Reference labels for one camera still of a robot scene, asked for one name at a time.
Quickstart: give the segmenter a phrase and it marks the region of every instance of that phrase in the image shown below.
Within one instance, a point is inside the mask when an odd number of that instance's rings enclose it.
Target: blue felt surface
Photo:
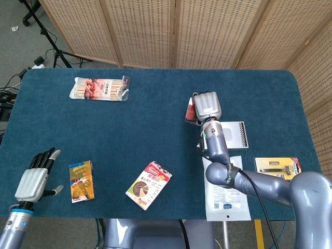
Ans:
[[[74,78],[131,77],[126,102],[71,100]],[[35,205],[37,216],[103,218],[205,218],[203,166],[195,146],[199,128],[184,123],[193,92],[216,91],[222,121],[243,120],[249,149],[243,167],[255,157],[298,157],[305,171],[319,171],[298,87],[288,71],[232,70],[31,70],[0,147],[0,215],[16,203],[14,194],[33,156],[61,149],[47,186],[64,184],[55,197]],[[68,166],[92,160],[96,199],[71,203]],[[125,192],[151,161],[173,174],[147,211]],[[252,218],[263,218],[248,197]],[[293,211],[266,202],[271,219],[293,219]]]

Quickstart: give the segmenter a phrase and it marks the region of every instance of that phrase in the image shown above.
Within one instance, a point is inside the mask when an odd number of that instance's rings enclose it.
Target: tripod stand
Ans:
[[[40,22],[40,20],[37,18],[35,12],[33,11],[33,9],[31,8],[31,6],[27,3],[26,0],[21,0],[22,3],[24,3],[24,5],[26,6],[26,8],[28,9],[28,11],[30,12],[30,14],[32,15],[32,17],[35,19],[35,21],[37,22],[37,24],[39,25],[41,31],[40,31],[40,34],[41,35],[45,35],[46,38],[48,39],[48,41],[51,43],[53,49],[56,51],[55,54],[54,54],[54,63],[53,63],[53,67],[56,66],[57,64],[57,60],[58,58],[60,58],[63,63],[66,65],[66,67],[68,68],[72,68],[72,66],[70,65],[69,61],[65,58],[64,54],[68,55],[68,56],[72,56],[72,57],[76,57],[76,58],[79,58],[80,59],[80,67],[82,66],[82,62],[83,60],[87,60],[87,61],[91,61],[91,60],[88,60],[88,59],[85,59],[83,57],[80,57],[80,56],[76,56],[74,54],[71,54],[71,53],[67,53],[67,52],[64,52],[62,50],[60,50],[55,42],[52,40],[51,36],[49,35],[47,29],[44,27],[44,25]]]

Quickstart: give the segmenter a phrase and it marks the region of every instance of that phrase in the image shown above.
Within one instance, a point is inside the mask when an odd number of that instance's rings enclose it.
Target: blue ring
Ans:
[[[26,214],[33,214],[33,211],[26,210],[26,209],[12,209],[12,212],[19,212],[19,213],[26,213]]]

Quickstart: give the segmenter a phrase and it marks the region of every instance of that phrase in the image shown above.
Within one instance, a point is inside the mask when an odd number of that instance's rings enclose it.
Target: food box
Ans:
[[[92,162],[85,161],[69,165],[72,203],[95,198],[92,179]]]
[[[171,177],[172,174],[153,161],[130,186],[126,195],[147,210]]]

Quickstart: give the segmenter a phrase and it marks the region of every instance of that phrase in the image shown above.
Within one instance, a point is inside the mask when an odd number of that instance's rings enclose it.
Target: woven screen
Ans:
[[[260,0],[181,0],[174,65],[230,68],[259,4]]]
[[[308,117],[322,172],[332,178],[332,104],[316,116]]]
[[[123,66],[170,67],[174,1],[101,1],[119,44]]]
[[[117,63],[99,0],[42,0],[40,2],[74,54]]]
[[[305,111],[332,95],[332,22],[288,69],[298,81]]]
[[[264,14],[239,68],[283,68],[331,9],[331,0],[275,0]]]

